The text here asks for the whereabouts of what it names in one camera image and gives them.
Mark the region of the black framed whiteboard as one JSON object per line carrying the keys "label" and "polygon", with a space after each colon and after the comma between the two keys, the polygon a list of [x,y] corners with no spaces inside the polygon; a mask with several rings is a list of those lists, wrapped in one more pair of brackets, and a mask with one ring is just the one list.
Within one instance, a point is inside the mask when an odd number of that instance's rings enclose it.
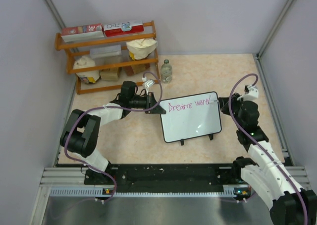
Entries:
{"label": "black framed whiteboard", "polygon": [[206,92],[189,96],[165,99],[160,102],[166,110],[161,114],[161,126],[165,143],[213,135],[222,131],[217,92]]}

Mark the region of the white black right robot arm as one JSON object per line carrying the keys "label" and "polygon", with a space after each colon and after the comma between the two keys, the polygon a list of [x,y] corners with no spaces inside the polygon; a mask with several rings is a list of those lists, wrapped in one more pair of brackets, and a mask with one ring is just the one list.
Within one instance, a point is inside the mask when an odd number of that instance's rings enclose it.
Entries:
{"label": "white black right robot arm", "polygon": [[232,179],[253,188],[266,204],[273,224],[315,225],[317,195],[301,186],[277,157],[258,125],[258,105],[235,93],[219,98],[219,106],[223,114],[234,120],[237,139],[249,154],[232,163]]}

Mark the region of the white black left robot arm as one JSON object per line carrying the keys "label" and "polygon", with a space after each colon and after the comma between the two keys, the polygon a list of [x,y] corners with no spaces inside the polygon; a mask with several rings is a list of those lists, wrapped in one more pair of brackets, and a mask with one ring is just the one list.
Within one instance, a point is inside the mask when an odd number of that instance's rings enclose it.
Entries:
{"label": "white black left robot arm", "polygon": [[123,119],[130,112],[166,113],[159,105],[160,101],[150,91],[156,82],[152,79],[143,81],[140,94],[137,93],[138,86],[135,82],[125,81],[115,99],[106,105],[87,111],[73,110],[63,129],[60,145],[64,148],[65,155],[95,171],[95,178],[100,183],[105,184],[112,179],[112,171],[108,169],[110,162],[97,149],[100,127]]}

